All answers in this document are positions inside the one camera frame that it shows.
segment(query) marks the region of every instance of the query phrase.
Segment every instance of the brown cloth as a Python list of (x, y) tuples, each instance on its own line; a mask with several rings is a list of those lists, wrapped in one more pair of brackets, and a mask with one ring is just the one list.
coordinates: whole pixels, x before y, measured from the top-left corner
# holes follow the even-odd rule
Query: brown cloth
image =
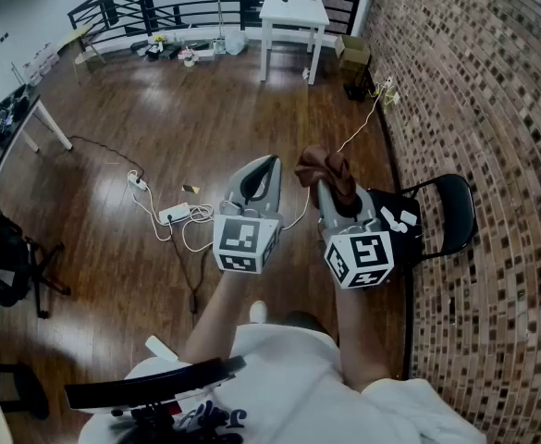
[(303, 150), (295, 174), (303, 188), (310, 188), (311, 201), (319, 209), (317, 182), (323, 179), (332, 193), (336, 210), (342, 216), (353, 216), (358, 211), (356, 182), (342, 153), (330, 154), (319, 144)]

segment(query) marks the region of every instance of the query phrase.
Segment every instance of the brick wall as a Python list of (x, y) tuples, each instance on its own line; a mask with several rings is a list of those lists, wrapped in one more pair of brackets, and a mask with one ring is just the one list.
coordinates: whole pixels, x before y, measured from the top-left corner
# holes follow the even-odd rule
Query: brick wall
[[(460, 173), (479, 225), (414, 270), (413, 374), (490, 442), (541, 442), (541, 0), (374, 0), (364, 36), (401, 95), (402, 185)], [(419, 201), (432, 251), (440, 206)]]

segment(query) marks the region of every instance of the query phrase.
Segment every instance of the chair leg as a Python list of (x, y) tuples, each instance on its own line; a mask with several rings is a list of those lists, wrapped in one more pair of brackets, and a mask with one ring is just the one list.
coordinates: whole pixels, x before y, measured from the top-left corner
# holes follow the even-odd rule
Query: chair leg
[(35, 296), (36, 300), (36, 314), (40, 319), (48, 319), (48, 311), (43, 311), (40, 308), (40, 282), (37, 278), (34, 278), (33, 280), (33, 294)]
[(52, 259), (55, 257), (55, 255), (56, 255), (58, 252), (62, 252), (64, 248), (65, 248), (65, 246), (64, 246), (62, 243), (59, 243), (58, 245), (56, 245), (56, 247), (53, 248), (52, 251), (49, 252), (49, 253), (42, 259), (42, 261), (40, 262), (40, 264), (38, 265), (38, 268), (37, 268), (38, 273), (41, 274), (41, 273), (46, 269), (46, 267), (50, 264), (50, 262), (52, 262)]
[(62, 294), (63, 296), (70, 296), (70, 288), (59, 288), (55, 283), (48, 281), (45, 277), (41, 277), (39, 280), (44, 286), (50, 288), (52, 291)]

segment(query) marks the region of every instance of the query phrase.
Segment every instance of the sneaker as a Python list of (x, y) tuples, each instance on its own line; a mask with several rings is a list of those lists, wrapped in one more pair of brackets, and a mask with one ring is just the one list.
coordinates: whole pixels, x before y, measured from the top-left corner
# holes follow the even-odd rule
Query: sneaker
[(268, 307), (264, 301), (256, 301), (250, 308), (250, 323), (265, 324), (268, 319)]

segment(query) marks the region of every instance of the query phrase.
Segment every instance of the cardboard box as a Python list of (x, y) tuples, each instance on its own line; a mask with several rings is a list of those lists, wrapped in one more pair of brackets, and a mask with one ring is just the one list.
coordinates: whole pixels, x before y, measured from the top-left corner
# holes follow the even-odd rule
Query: cardboard box
[(349, 71), (362, 71), (371, 59), (371, 52), (363, 38), (340, 35), (336, 39), (336, 56), (340, 69)]

